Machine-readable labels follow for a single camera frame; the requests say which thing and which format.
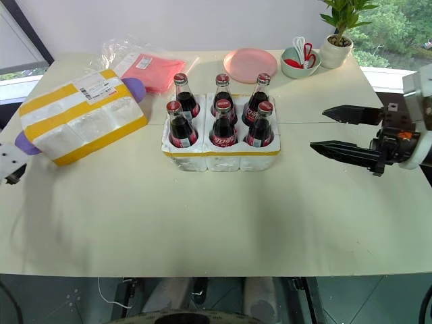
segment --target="bottle cap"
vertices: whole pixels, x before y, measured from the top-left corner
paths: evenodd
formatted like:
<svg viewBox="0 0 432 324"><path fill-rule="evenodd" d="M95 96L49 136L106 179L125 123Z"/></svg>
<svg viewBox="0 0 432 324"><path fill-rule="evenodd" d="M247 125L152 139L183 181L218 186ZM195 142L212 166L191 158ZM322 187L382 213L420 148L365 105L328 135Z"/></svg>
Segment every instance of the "bottle cap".
<svg viewBox="0 0 432 324"><path fill-rule="evenodd" d="M218 86L226 86L230 83L230 77L224 73L218 74L216 76L216 85Z"/></svg>
<svg viewBox="0 0 432 324"><path fill-rule="evenodd" d="M256 81L257 82L259 82L259 83L263 83L263 84L270 84L270 79L271 79L271 76L269 75L269 74L267 74L267 73L260 73L259 75L258 75L258 78L256 79Z"/></svg>
<svg viewBox="0 0 432 324"><path fill-rule="evenodd" d="M176 112L182 108L182 105L178 101L170 101L167 103L167 111L169 113Z"/></svg>
<svg viewBox="0 0 432 324"><path fill-rule="evenodd" d="M220 99L216 102L216 110L223 113L229 111L231 108L231 103L227 99Z"/></svg>
<svg viewBox="0 0 432 324"><path fill-rule="evenodd" d="M188 77L185 75L185 73L177 73L174 76L174 84L176 86L181 86L186 83L188 83Z"/></svg>
<svg viewBox="0 0 432 324"><path fill-rule="evenodd" d="M273 112L273 104L269 101L262 101L258 105L259 113L264 116L269 116Z"/></svg>

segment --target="package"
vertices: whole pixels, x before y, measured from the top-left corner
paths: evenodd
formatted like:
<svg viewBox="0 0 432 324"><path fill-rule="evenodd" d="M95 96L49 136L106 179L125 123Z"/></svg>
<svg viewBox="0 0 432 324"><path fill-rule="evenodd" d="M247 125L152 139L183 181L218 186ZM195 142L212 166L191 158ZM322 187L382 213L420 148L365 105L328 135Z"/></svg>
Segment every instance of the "package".
<svg viewBox="0 0 432 324"><path fill-rule="evenodd" d="M94 70L113 69L120 78L141 80L147 92L162 94L170 89L175 74L188 73L197 61L198 57L176 57L129 37L106 42L101 53L92 58L90 67Z"/></svg>
<svg viewBox="0 0 432 324"><path fill-rule="evenodd" d="M57 165L77 161L145 126L113 70L87 74L21 105L27 139Z"/></svg>
<svg viewBox="0 0 432 324"><path fill-rule="evenodd" d="M205 105L201 103L200 113L192 120L192 124L198 131L197 142L188 148L176 148L168 139L169 120L165 122L162 136L162 151L184 171L262 171L271 167L280 152L280 135L277 127L276 111L274 110L270 120L274 133L273 141L264 147L253 147L244 142L248 133L248 126L242 121L244 105L248 102L249 96L232 94L236 108L238 121L236 123L238 142L228 147L215 146L210 141L210 131L213 128L215 117L211 113L211 106L215 98L214 93L205 96ZM270 98L276 109L275 101Z"/></svg>

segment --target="dark liquid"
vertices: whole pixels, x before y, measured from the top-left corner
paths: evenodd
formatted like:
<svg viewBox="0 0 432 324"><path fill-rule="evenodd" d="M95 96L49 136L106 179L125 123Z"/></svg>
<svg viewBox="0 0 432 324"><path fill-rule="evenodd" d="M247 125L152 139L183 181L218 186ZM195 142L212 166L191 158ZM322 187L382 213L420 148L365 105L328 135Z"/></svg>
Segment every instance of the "dark liquid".
<svg viewBox="0 0 432 324"><path fill-rule="evenodd" d="M235 131L230 119L228 117L222 117L216 120L213 125L213 133L217 137L227 138L233 136Z"/></svg>
<svg viewBox="0 0 432 324"><path fill-rule="evenodd" d="M177 94L177 100L182 105L183 111L190 111L193 116L193 110L196 106L196 101L194 96L190 92L181 92Z"/></svg>
<svg viewBox="0 0 432 324"><path fill-rule="evenodd" d="M256 92L250 99L249 99L249 103L247 104L247 107L245 107L245 109L243 110L243 115L242 115L242 121L247 125L250 126L252 125L252 122L247 120L246 118L246 112L248 110L248 108L250 110L253 111L258 111L258 105L260 103L262 103L263 101L268 101L269 97L265 94L265 92L262 91L258 91Z"/></svg>
<svg viewBox="0 0 432 324"><path fill-rule="evenodd" d="M251 127L249 127L249 136L256 140L266 140L271 136L271 125L268 120L258 118Z"/></svg>
<svg viewBox="0 0 432 324"><path fill-rule="evenodd" d="M218 100L221 99L227 99L229 101L229 103L231 104L231 109L233 109L234 113L233 113L233 117L234 120L232 121L233 124L235 124L237 122L237 115L236 115L236 110L234 108L234 103L232 101L231 95L229 92L226 91L221 91L218 92L215 96L215 100L213 101L213 106L211 107L211 113L213 114L213 116L216 116L216 108L215 108L215 104Z"/></svg>
<svg viewBox="0 0 432 324"><path fill-rule="evenodd" d="M188 120L183 117L174 118L171 121L171 135L178 139L189 138L192 133L192 127Z"/></svg>

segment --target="pink cloth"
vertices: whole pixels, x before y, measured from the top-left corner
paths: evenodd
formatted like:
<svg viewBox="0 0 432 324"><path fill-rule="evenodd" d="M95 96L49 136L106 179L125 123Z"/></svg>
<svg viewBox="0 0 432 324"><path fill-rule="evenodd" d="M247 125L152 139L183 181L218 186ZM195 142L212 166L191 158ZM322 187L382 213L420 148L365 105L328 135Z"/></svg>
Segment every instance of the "pink cloth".
<svg viewBox="0 0 432 324"><path fill-rule="evenodd" d="M139 68L142 59L151 59L146 68ZM186 62L179 59L163 59L157 56L140 54L138 59L125 72L122 78L137 78L142 81L147 92L167 92L175 74L180 73Z"/></svg>

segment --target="cola bottle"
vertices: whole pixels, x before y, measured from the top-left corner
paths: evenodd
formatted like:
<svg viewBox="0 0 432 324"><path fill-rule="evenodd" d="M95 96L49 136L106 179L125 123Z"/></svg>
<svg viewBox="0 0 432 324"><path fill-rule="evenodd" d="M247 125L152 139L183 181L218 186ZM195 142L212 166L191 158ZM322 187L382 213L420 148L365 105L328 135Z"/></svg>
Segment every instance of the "cola bottle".
<svg viewBox="0 0 432 324"><path fill-rule="evenodd" d="M216 76L216 85L217 90L215 99L213 100L213 104L211 106L211 113L213 114L213 116L216 116L216 102L221 99L227 99L229 103L231 103L231 119L232 123L235 124L237 122L236 108L234 107L234 102L231 98L231 92L228 88L228 86L230 85L230 77L224 73L218 74Z"/></svg>
<svg viewBox="0 0 432 324"><path fill-rule="evenodd" d="M249 132L244 141L250 146L264 147L274 138L269 117L273 113L273 105L269 101L263 101L258 106L258 117L249 127Z"/></svg>
<svg viewBox="0 0 432 324"><path fill-rule="evenodd" d="M258 105L263 101L269 100L269 84L270 75L267 73L260 73L256 79L255 90L250 96L249 102L244 105L242 121L250 126L258 116Z"/></svg>
<svg viewBox="0 0 432 324"><path fill-rule="evenodd" d="M175 147L189 147L198 139L198 133L182 111L179 101L170 101L167 104L169 114L169 141Z"/></svg>
<svg viewBox="0 0 432 324"><path fill-rule="evenodd" d="M216 120L210 132L210 141L216 146L227 147L237 143L230 109L231 103L227 99L216 102Z"/></svg>
<svg viewBox="0 0 432 324"><path fill-rule="evenodd" d="M183 113L189 120L196 117L200 112L200 106L195 101L194 95L190 92L188 77L185 73L177 73L174 76L175 92L177 93L177 101L180 102L183 108Z"/></svg>

